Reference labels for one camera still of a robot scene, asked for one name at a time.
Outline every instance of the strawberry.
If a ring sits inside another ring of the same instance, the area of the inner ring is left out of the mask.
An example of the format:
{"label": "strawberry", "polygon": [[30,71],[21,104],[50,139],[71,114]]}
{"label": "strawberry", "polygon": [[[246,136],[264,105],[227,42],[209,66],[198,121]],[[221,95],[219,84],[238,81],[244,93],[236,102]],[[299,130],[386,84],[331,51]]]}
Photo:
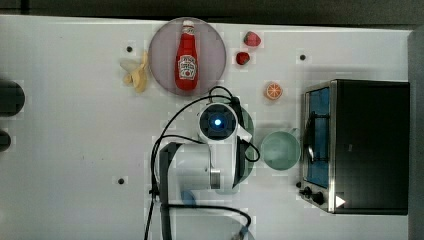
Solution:
{"label": "strawberry", "polygon": [[244,44],[250,47],[257,47],[261,44],[261,38],[254,32],[247,32],[243,39]]}
{"label": "strawberry", "polygon": [[250,60],[250,56],[247,52],[239,52],[236,56],[236,62],[240,65],[246,64]]}

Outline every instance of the ketchup bottle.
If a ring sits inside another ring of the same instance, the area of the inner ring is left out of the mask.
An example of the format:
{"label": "ketchup bottle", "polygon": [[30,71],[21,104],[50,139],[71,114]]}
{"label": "ketchup bottle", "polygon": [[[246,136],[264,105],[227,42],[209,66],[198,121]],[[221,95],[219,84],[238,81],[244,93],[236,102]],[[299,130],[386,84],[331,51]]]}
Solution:
{"label": "ketchup bottle", "polygon": [[183,22],[180,46],[175,59],[175,84],[181,90],[190,91],[196,88],[198,80],[198,61],[196,39],[192,21]]}

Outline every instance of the toaster oven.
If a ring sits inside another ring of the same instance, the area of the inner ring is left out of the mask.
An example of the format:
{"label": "toaster oven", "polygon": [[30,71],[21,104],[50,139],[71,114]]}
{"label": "toaster oven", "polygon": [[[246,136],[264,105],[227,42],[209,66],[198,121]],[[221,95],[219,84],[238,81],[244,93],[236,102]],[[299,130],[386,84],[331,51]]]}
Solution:
{"label": "toaster oven", "polygon": [[336,214],[408,213],[409,83],[333,80],[303,102],[302,198]]}

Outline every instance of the white table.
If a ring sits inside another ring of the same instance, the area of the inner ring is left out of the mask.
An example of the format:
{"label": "white table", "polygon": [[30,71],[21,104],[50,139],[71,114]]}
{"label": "white table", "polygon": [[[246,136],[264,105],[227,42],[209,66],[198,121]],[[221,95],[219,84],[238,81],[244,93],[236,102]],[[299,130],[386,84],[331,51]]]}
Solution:
{"label": "white table", "polygon": [[[21,84],[27,96],[23,112],[0,120],[13,138],[0,153],[2,238],[142,238],[151,147],[190,99],[165,92],[151,76],[146,92],[136,94],[122,83],[119,60],[139,58],[163,23],[0,16],[0,78]],[[306,86],[335,78],[407,81],[409,31],[213,26],[228,53],[222,85],[253,116],[256,144],[276,129],[299,127]],[[263,44],[249,50],[252,60],[241,68],[234,55],[244,48],[248,30],[258,32]],[[126,52],[128,44],[133,53]],[[271,80],[284,88],[273,104],[262,95]],[[199,109],[178,118],[170,133],[194,136],[187,129]],[[298,165],[279,172],[261,161],[239,193],[204,194],[247,210],[258,240],[407,238],[406,216],[331,215],[312,207],[294,186],[299,172]],[[126,184],[116,183],[120,177]],[[152,239],[159,239],[158,213],[156,208]],[[228,239],[238,228],[222,216],[180,219],[178,229],[190,239]]]}

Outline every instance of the ketchup label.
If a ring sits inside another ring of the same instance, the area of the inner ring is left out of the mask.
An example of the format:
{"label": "ketchup label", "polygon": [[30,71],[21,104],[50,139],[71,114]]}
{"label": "ketchup label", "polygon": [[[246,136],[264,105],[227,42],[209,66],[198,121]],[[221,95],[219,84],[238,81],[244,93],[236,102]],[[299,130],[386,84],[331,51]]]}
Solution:
{"label": "ketchup label", "polygon": [[196,59],[190,55],[182,55],[178,60],[180,79],[194,80],[196,75]]}
{"label": "ketchup label", "polygon": [[183,33],[194,35],[194,27],[183,27]]}

